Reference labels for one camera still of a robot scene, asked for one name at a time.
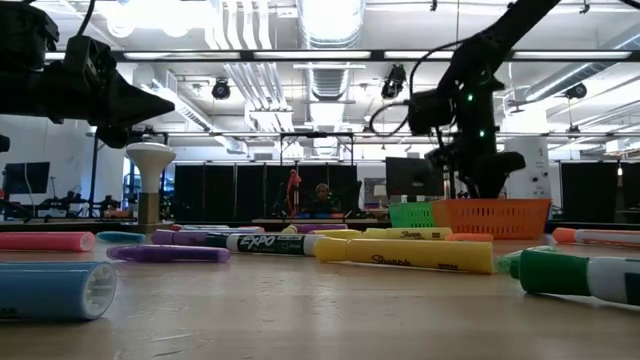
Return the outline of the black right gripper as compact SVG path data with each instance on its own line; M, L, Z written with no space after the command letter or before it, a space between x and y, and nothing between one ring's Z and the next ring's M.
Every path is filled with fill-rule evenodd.
M457 174L454 178L456 199L498 198L505 183L503 177L526 166L524 156L518 152L476 153L444 147L430 151L426 158L434 166L447 167ZM474 181L479 180L477 188Z

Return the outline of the yellow Sharpie highlighter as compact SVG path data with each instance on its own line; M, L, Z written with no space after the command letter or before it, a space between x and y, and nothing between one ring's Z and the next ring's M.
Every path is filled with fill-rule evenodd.
M370 239L444 240L451 234L448 227L368 228L362 236Z
M355 262L493 274L491 243L324 237L313 252L321 262Z

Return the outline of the bright green Expo marker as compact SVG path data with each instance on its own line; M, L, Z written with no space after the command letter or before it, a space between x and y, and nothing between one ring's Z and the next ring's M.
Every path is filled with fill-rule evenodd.
M509 274L527 293L595 297L640 306L640 260L524 250Z

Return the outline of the teal highlighter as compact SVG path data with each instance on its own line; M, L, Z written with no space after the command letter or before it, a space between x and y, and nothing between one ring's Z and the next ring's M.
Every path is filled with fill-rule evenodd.
M146 236L140 233L123 232L123 231L102 231L95 235L100 242L120 244L120 243L145 243Z

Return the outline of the purple highlighter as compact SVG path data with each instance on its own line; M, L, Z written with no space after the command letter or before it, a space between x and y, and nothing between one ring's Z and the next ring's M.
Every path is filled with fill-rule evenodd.
M154 245L179 245L179 246L207 246L208 237L239 234L234 229L187 229L187 230L156 230L151 235L151 243Z
M345 223L311 223L311 224L292 224L297 233L310 233L319 230L345 230L348 226Z

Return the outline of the dark green Expo marker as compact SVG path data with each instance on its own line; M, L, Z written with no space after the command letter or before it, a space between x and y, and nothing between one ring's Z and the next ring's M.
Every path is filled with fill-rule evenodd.
M226 248L231 252L313 256L314 245L323 239L319 234L209 234L204 245Z

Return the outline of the blue highlighter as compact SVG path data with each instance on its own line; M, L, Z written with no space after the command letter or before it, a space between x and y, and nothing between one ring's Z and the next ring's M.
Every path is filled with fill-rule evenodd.
M0 262L0 320L92 321L116 287L107 262Z

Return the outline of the white mushroom-shaped lamp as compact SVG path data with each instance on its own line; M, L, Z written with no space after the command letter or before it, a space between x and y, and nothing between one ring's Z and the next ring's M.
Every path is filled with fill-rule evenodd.
M144 233L160 224L160 180L166 167L175 160L175 151L167 145L139 142L128 145L126 156L139 169L141 191L138 196L138 226Z

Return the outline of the white cylindrical column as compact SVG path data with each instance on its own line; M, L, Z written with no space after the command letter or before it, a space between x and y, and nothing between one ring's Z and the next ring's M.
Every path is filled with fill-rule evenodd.
M512 172L506 182L508 198L550 198L549 156L543 137L508 139L505 149L524 157L525 167Z

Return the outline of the black computer monitor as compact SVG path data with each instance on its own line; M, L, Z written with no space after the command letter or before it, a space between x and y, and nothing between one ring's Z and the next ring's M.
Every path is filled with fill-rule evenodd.
M443 196L445 193L442 169L427 159L387 157L385 169L388 196Z
M4 168L3 190L10 195L45 194L49 162L8 163Z

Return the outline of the green plastic basket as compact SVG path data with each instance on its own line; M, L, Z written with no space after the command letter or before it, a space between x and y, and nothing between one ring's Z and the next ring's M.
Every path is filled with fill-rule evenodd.
M389 206L389 217L393 227L427 228L434 227L430 202L405 202Z

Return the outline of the orange Expo marker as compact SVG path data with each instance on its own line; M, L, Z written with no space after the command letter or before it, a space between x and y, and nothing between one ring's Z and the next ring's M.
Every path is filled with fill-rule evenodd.
M619 246L640 249L640 231L556 228L552 236L560 244Z

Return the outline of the black room divider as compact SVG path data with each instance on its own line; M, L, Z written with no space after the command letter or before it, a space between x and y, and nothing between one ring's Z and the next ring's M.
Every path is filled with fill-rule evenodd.
M570 222L613 222L617 180L615 163L563 163L563 218Z
M170 197L175 220L196 222L253 221L289 217L285 202L289 171L301 177L299 210L295 218L348 218L359 211L362 181L354 166L340 164L178 165ZM319 183L329 186L339 213L305 211Z
M640 163L622 164L623 216L628 223L640 224Z

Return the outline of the purple translucent pen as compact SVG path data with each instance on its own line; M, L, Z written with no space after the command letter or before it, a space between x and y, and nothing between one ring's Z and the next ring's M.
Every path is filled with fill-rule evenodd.
M231 252L224 248L178 245L115 246L110 247L106 254L113 260L143 263L226 263L231 259Z

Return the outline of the black aluminium table frame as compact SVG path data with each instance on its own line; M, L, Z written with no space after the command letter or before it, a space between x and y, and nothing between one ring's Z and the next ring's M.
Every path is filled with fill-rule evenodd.
M380 221L375 219L254 219L253 221L231 221L231 222L178 222L178 225L226 225L229 227L258 226L264 230L282 230L290 224L337 224L345 223L348 228L365 230L366 228L387 228L391 226L390 221ZM30 220L27 223L22 221L0 222L0 231L90 231L97 233L100 231L128 231L128 232L152 232L154 229L169 229L174 222L161 222L152 225L140 225L128 221L116 220L94 220L94 219L51 219L45 222L43 219ZM550 233L558 227L574 229L609 229L609 230L631 230L640 231L640 224L630 223L589 223L589 222L567 222L559 220L549 220L545 224L545 231Z

